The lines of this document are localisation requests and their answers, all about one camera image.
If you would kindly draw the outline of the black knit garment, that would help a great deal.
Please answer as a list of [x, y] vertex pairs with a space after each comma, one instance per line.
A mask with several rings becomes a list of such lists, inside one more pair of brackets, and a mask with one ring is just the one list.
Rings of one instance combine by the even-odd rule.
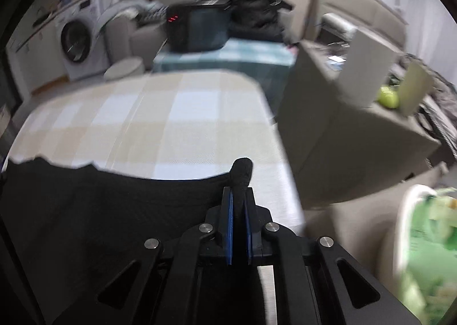
[[240, 194], [252, 162], [200, 180], [148, 180], [10, 162], [1, 174], [1, 221], [45, 324], [165, 324], [168, 261], [152, 274], [155, 238], [172, 246], [222, 203]]

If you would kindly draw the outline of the white plastic basket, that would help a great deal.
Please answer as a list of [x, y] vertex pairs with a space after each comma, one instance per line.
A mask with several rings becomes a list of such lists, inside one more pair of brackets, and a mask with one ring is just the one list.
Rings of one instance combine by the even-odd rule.
[[403, 195], [394, 224], [387, 230], [376, 261], [376, 277], [393, 293], [400, 297], [400, 282], [407, 268], [410, 244], [410, 227], [415, 207], [437, 192], [429, 186], [417, 184]]

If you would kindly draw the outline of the grey fabric storage box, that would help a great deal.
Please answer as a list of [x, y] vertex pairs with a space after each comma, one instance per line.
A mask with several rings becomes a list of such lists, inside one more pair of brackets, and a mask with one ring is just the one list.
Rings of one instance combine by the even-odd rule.
[[406, 179], [440, 143], [412, 118], [372, 103], [357, 107], [313, 42], [298, 45], [277, 115], [302, 207], [374, 194]]

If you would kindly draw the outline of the green apple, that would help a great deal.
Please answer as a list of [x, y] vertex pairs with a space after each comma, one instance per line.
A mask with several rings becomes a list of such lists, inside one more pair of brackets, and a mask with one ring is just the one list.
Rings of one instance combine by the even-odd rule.
[[386, 85], [379, 89], [376, 101], [381, 106], [391, 110], [397, 109], [400, 104], [396, 91]]

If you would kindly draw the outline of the teal plaid tablecloth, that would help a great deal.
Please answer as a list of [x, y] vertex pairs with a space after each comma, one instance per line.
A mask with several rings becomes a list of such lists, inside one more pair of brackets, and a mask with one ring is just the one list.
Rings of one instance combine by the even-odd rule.
[[262, 88], [270, 110], [277, 114], [297, 49], [279, 42], [229, 39], [218, 50], [172, 53], [162, 49], [153, 60], [153, 72], [228, 69], [253, 78]]

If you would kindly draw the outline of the round white stool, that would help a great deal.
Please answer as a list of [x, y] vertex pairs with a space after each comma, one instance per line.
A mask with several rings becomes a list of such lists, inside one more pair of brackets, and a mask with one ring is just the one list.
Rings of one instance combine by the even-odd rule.
[[110, 66], [104, 73], [105, 80], [122, 79], [142, 75], [145, 72], [143, 59], [138, 56], [124, 58]]

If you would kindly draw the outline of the white washing machine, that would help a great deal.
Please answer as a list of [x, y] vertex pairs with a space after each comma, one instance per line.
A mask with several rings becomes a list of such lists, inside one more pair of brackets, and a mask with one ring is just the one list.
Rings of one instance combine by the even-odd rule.
[[100, 15], [101, 0], [77, 0], [55, 18], [57, 42], [70, 81], [109, 68], [104, 38], [95, 34]]

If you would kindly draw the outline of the grey sofa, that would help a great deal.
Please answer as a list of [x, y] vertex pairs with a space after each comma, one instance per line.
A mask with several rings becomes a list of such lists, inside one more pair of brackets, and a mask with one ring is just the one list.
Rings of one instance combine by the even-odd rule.
[[[165, 5], [192, 0], [158, 0]], [[139, 57], [146, 69], [153, 68], [153, 59], [165, 41], [163, 25], [158, 23], [139, 25], [135, 18], [119, 15], [103, 27], [110, 63], [114, 64], [129, 57]]]

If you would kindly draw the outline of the black rice cooker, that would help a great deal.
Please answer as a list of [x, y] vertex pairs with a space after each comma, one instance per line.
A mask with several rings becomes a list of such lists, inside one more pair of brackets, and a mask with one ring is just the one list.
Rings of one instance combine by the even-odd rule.
[[227, 0], [200, 0], [170, 5], [165, 31], [174, 53], [221, 49], [229, 40], [232, 7]]

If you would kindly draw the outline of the black jacket pile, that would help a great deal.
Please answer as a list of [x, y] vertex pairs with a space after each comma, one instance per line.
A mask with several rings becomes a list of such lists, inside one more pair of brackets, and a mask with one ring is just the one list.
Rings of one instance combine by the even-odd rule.
[[230, 5], [230, 38], [262, 42], [283, 42], [284, 27], [279, 10], [292, 11], [285, 0], [219, 0]]

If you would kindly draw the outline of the grey cloth on sofa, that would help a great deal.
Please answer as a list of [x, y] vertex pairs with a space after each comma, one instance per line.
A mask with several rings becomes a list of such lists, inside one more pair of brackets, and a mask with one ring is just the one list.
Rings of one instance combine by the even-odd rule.
[[125, 16], [132, 20], [137, 15], [142, 13], [158, 15], [159, 19], [164, 17], [167, 6], [162, 4], [160, 1], [146, 1], [146, 0], [122, 0], [109, 8], [104, 10], [96, 21], [95, 27], [92, 31], [92, 35], [97, 38], [103, 28], [112, 21], [114, 18], [119, 16]]

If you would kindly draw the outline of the beige upholstered headboard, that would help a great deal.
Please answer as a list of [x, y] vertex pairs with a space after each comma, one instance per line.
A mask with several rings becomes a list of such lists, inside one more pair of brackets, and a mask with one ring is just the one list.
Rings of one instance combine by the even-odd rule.
[[310, 0], [302, 33], [305, 39], [318, 37], [321, 18], [327, 13], [370, 29], [400, 49], [405, 46], [407, 22], [378, 0]]

